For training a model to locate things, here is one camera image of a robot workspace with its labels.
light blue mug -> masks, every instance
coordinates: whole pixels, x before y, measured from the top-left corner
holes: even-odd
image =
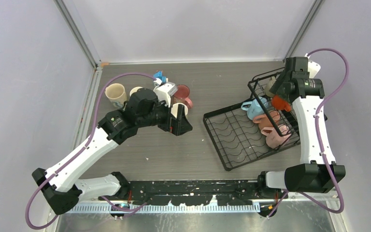
[[[262,104],[264,104],[265,108],[268,108],[268,101],[266,98],[259,97],[261,99]],[[257,100],[247,101],[241,105],[241,109],[247,112],[247,116],[250,120],[254,119],[254,117],[261,115],[264,111],[261,108],[261,105],[257,102]]]

mug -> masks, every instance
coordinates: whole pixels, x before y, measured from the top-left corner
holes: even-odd
[[[190,88],[186,85],[177,85],[177,91],[173,95],[173,103],[182,103],[187,106],[188,109],[193,108],[193,102],[189,98]]]
[[[289,128],[287,125],[280,125],[278,128],[282,132],[283,136],[280,136],[274,127],[264,127],[261,130],[261,133],[267,137],[265,139],[267,145],[272,149],[275,149],[279,145],[283,144],[291,136],[291,134],[288,133]]]
[[[178,106],[179,105],[184,105],[184,114],[185,114],[185,117],[187,118],[187,115],[188,115],[188,107],[185,105],[185,104],[182,104],[182,103],[176,103],[172,106],[171,108],[171,111],[170,113],[175,117],[177,118],[177,113],[178,113]]]
[[[270,89],[275,84],[275,81],[276,81],[275,76],[273,76],[264,88],[265,95],[267,95],[270,98],[273,98],[275,96],[275,94],[270,92]]]
[[[261,102],[264,104],[265,108],[268,107],[268,101],[266,98],[263,98],[263,97],[259,97],[259,99],[261,100]],[[257,100],[253,100],[253,101],[247,101],[247,102],[244,102],[242,105],[241,105],[241,109],[242,110],[245,110],[247,112],[247,116],[250,120],[254,119],[254,117],[258,116],[258,115],[261,115],[264,113],[264,111],[262,110],[261,108],[261,105],[259,105],[259,103],[257,102]]]
[[[124,102],[127,101],[127,94],[122,84],[111,84],[104,91],[106,97],[118,109],[123,108]]]
[[[276,110],[273,110],[273,111],[270,112],[270,116],[274,120],[275,124],[278,125],[278,121],[281,118],[281,116],[279,115],[279,112],[276,111]],[[254,117],[254,119],[252,119],[252,121],[254,123],[259,124],[258,126],[259,126],[260,130],[262,130],[264,127],[273,127],[273,125],[272,125],[270,119],[267,117],[267,115],[258,115],[256,117]]]
[[[133,93],[137,92],[139,89],[141,89],[141,86],[134,87],[130,90],[130,93],[128,94],[130,97]]]

blue object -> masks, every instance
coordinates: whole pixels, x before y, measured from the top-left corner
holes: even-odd
[[[158,71],[156,74],[153,75],[153,77],[160,79],[162,83],[167,82],[167,77],[163,76],[163,71]]]
[[[265,108],[268,108],[267,99],[263,98],[263,97],[259,97],[259,99],[261,99],[261,102],[262,102],[262,104],[264,104]],[[259,105],[259,103],[257,102],[256,99],[253,100],[253,101],[244,102],[241,105],[241,109],[245,110],[247,112],[247,116],[250,120],[252,120],[252,119],[254,119],[254,117],[264,113],[264,111],[262,110],[261,106]]]
[[[158,78],[158,79],[161,79],[162,76],[163,76],[163,71],[158,71],[156,74],[153,75],[154,78]]]

mug handle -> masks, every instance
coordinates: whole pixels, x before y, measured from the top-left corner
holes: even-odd
[[[278,127],[278,129],[281,131],[282,135],[284,135],[284,138],[287,136],[287,135],[291,135],[289,133],[289,128],[287,125],[283,124],[283,125],[280,125]]]
[[[260,123],[261,122],[261,119],[266,117],[266,115],[258,115],[258,116],[255,116],[253,119],[252,119],[252,122],[253,123]]]
[[[247,102],[244,102],[242,105],[241,105],[241,109],[242,110],[245,110],[245,111],[248,111],[249,107],[245,107],[246,105],[251,105],[252,104],[252,101],[247,101]]]
[[[186,105],[188,109],[193,108],[193,102],[190,100],[190,98],[184,99],[184,105]]]
[[[268,136],[269,134],[271,134],[271,132],[275,130],[274,127],[264,127],[262,130],[261,130],[261,134],[265,135],[265,136]]]

cable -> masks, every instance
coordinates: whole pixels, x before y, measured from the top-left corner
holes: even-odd
[[[143,206],[145,206],[146,204],[147,204],[147,203],[143,203],[143,204],[140,205],[139,207],[133,209],[133,212],[131,212],[131,213],[127,214],[127,215],[122,216],[122,218],[128,218],[128,217],[132,216],[132,215],[135,214],[137,211],[139,211],[141,208],[143,208]],[[76,231],[76,232],[89,232],[89,231],[93,231],[94,228],[97,228],[97,227],[99,227],[100,225],[102,225],[102,224],[104,224],[104,223],[106,223],[106,222],[108,222],[109,220],[112,220],[112,219],[115,219],[115,220],[116,220],[117,217],[115,217],[115,218],[114,218],[114,217],[110,217],[110,218],[108,218],[108,219],[106,219],[106,220],[103,220],[103,221],[99,222],[98,224],[96,224],[95,226],[93,226],[93,227],[90,228],[90,229],[86,229],[86,230],[75,230],[75,229],[73,229],[73,228],[71,228],[71,229],[74,230],[74,231]],[[68,229],[68,228],[70,227],[70,225],[71,225],[71,222],[68,221],[68,225],[66,226],[66,229]]]
[[[109,199],[107,199],[105,196],[101,196],[101,198],[103,198],[107,203],[109,203],[113,209],[116,209],[118,211],[123,211],[123,212],[131,212],[135,209],[126,209],[126,208],[122,208],[122,207],[117,207],[115,206]]]
[[[99,95],[97,97],[97,100],[96,100],[96,106],[95,106],[95,111],[94,111],[94,117],[93,117],[93,125],[92,125],[92,131],[89,135],[89,138],[86,142],[86,144],[82,147],[82,149],[80,149],[70,160],[68,160],[66,163],[64,163],[62,166],[60,166],[56,171],[55,173],[53,173],[52,175],[50,175],[45,181],[43,181],[43,183],[41,183],[39,185],[39,187],[34,191],[34,193],[32,194],[32,196],[30,197],[28,203],[26,204],[26,210],[25,210],[25,221],[26,221],[26,224],[34,229],[34,230],[41,230],[41,229],[44,229],[46,227],[48,227],[49,225],[51,225],[55,220],[56,218],[58,217],[58,215],[56,215],[51,221],[49,221],[46,225],[43,225],[43,226],[35,226],[32,224],[32,222],[30,221],[30,217],[29,217],[29,211],[30,211],[30,206],[32,205],[32,202],[33,200],[35,199],[36,195],[38,195],[39,191],[42,190],[42,188],[47,184],[49,183],[49,181],[51,179],[53,179],[60,171],[62,171],[66,166],[68,166],[73,160],[75,160],[85,149],[86,147],[89,146],[90,142],[92,141],[93,139],[93,136],[95,135],[95,130],[96,130],[96,125],[97,125],[97,114],[98,114],[98,111],[99,111],[99,105],[100,105],[100,99],[103,95],[103,92],[105,92],[106,88],[108,87],[108,85],[110,85],[111,82],[117,80],[118,78],[120,77],[123,77],[123,76],[129,76],[129,75],[138,75],[138,76],[145,76],[145,77],[149,77],[153,80],[155,80],[155,78],[152,76],[152,75],[149,75],[147,73],[142,73],[142,72],[128,72],[128,73],[124,73],[124,74],[121,74],[121,75],[118,75],[118,76],[115,76],[113,77],[112,79],[110,79],[104,86],[103,88],[101,89],[101,91],[99,92]]]
[[[335,50],[335,49],[332,49],[332,48],[316,49],[316,50],[314,50],[310,53],[307,53],[306,56],[309,57],[313,53],[320,52],[320,51],[330,51],[330,52],[336,53],[338,56],[340,56],[342,58],[343,62],[345,63],[345,76],[344,76],[341,84],[336,88],[336,90],[334,90],[331,94],[329,94],[329,96],[327,96],[325,99],[323,99],[323,101],[319,104],[319,106],[317,107],[316,112],[315,112],[316,136],[318,138],[322,158],[323,158],[324,163],[327,167],[327,170],[328,170],[329,176],[332,180],[332,183],[335,186],[336,192],[338,193],[338,198],[339,198],[339,203],[340,203],[339,209],[338,210],[330,209],[327,206],[323,205],[321,202],[315,200],[313,197],[309,196],[308,194],[306,194],[304,192],[299,192],[299,193],[302,194],[303,196],[307,197],[309,200],[313,201],[315,204],[317,204],[317,205],[321,206],[322,208],[328,210],[329,212],[334,213],[334,214],[340,214],[341,212],[343,212],[343,210],[345,208],[345,204],[344,204],[344,201],[343,201],[343,195],[342,195],[341,189],[339,188],[339,185],[338,185],[338,181],[336,181],[335,175],[333,174],[333,171],[332,171],[332,169],[331,169],[331,167],[328,163],[328,159],[327,159],[326,154],[325,154],[325,147],[324,147],[324,144],[322,142],[321,131],[319,130],[319,113],[321,112],[321,108],[325,105],[325,103],[327,101],[329,101],[333,96],[335,96],[335,94],[337,94],[343,88],[345,83],[348,81],[349,63],[348,63],[348,60],[346,59],[346,57],[342,53],[340,53],[338,50]],[[278,205],[276,205],[274,207],[274,209],[271,211],[271,213],[268,214],[268,216],[267,216],[268,218],[272,215],[272,213],[274,212],[274,210],[276,209],[277,206]]]
[[[282,197],[279,199],[276,206],[271,210],[270,214],[267,215],[268,220],[270,219],[271,215],[274,213],[276,208],[279,206],[279,204],[282,202],[282,200],[288,195],[288,190],[284,189],[284,193],[282,194]]]
[[[132,194],[132,192],[130,190],[130,192],[128,194],[128,198],[127,198],[127,204],[130,204],[131,203],[131,194]]]

